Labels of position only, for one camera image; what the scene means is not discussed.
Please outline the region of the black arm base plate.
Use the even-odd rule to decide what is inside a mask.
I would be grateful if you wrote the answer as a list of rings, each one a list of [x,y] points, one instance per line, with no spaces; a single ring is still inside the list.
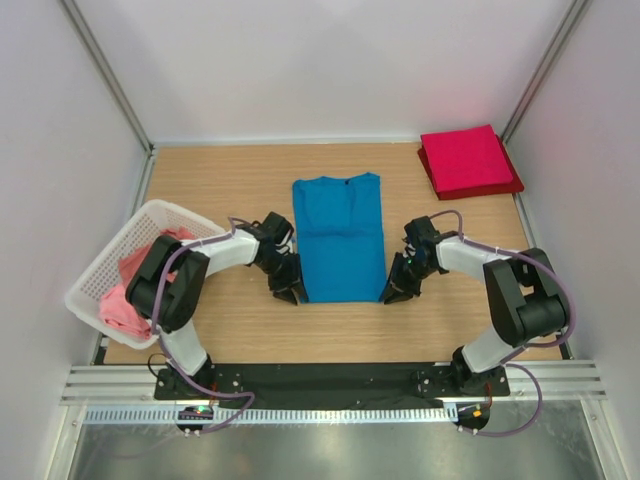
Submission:
[[[313,400],[355,401],[357,393],[414,398],[507,397],[510,387],[503,367],[463,374],[449,363],[219,363],[206,387],[217,392],[252,391],[258,401],[287,400],[309,394]]]

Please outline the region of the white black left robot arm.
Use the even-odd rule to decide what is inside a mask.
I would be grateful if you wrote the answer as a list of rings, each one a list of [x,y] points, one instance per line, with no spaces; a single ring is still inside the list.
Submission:
[[[275,212],[263,221],[230,222],[230,230],[195,240],[159,236],[125,290],[136,313],[151,321],[151,332],[178,374],[177,388],[191,400],[204,398],[213,385],[213,362],[193,321],[210,276],[255,266],[266,275],[274,298],[293,305],[308,300],[293,225]]]

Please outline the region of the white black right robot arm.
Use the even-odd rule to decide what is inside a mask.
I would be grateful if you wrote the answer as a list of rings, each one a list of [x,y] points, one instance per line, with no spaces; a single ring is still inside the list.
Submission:
[[[552,348],[573,333],[576,309],[546,253],[490,247],[458,229],[441,232],[431,216],[404,227],[405,249],[395,254],[385,287],[384,304],[421,295],[422,281],[451,271],[485,285],[491,325],[452,355],[447,382],[464,396],[486,392],[508,360],[528,348]]]

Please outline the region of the blue t shirt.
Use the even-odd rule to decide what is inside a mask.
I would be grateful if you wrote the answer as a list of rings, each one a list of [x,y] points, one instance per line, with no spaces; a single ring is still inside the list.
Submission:
[[[381,181],[374,173],[292,185],[310,303],[376,303],[386,284]]]

